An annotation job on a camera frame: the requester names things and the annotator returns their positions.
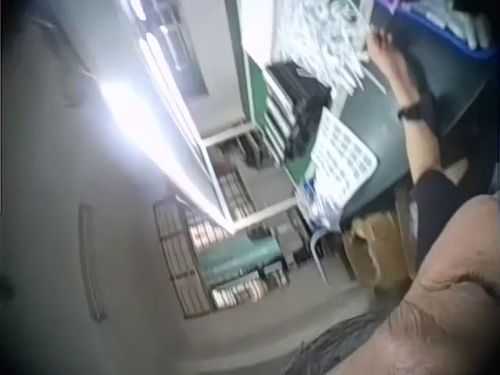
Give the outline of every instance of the wall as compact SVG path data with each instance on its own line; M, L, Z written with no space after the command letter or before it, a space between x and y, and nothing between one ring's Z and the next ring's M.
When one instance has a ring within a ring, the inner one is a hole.
M220 0L180 0L180 6L209 92L189 106L208 137L244 117L226 6Z
M61 66L38 30L15 46L2 56L2 268L16 289L3 304L6 354L22 373L178 373L180 309L152 214L166 179L98 95L65 106ZM81 202L94 210L101 323L81 281Z

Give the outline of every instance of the skin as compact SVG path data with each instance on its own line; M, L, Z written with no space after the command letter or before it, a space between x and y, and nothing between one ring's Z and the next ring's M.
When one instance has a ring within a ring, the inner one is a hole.
M368 38L371 59L401 107L420 100L392 37ZM441 170L438 140L423 121L405 122L414 181ZM500 221L498 201L467 202L425 258L412 287L375 334L332 374L478 373L500 338Z

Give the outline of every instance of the desk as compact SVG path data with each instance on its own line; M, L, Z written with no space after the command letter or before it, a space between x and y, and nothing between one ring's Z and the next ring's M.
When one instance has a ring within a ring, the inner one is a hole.
M438 99L436 112L440 129L443 134L447 134L488 80L493 79L494 63L468 58L431 31L401 16L391 17L377 4L373 10L372 23L386 27L395 36L395 43L401 45L407 55L412 56L409 63L416 72L419 85L423 86L426 81L430 91ZM368 68L381 82L385 82L374 66L369 64ZM266 87L256 65L251 64L250 73L255 121L263 123ZM355 214L409 172L405 137L396 116L394 96L391 93L383 95L369 80L364 80L363 85L364 91L357 89L346 100L341 120L374 152L379 166L371 179L348 203L345 216ZM295 183L305 176L314 141L311 140L309 151L303 158L286 165Z

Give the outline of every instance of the person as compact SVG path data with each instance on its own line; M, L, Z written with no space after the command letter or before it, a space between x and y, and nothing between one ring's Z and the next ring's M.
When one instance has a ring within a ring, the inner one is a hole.
M306 345L284 373L500 373L500 222L498 201L463 202L459 176L441 165L425 93L412 80L392 36L367 38L371 60L401 109L415 184L418 273L395 308L356 316Z

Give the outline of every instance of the dark desk surface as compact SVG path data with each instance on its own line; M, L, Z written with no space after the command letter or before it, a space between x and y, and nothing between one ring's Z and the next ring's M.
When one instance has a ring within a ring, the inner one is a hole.
M373 11L372 22L393 33L395 43L411 56L409 65L419 84L423 84L423 77L420 77L423 73L428 90L437 99L438 126L442 133L448 133L488 80L493 79L495 65L463 55L431 31L402 16L391 17L378 5ZM377 68L369 66L369 69L388 89ZM367 79L363 85L364 91L358 89L347 99L341 120L375 153L379 165L371 179L349 202L345 216L373 201L409 172L405 137L396 116L398 108L394 96L390 92L383 95Z

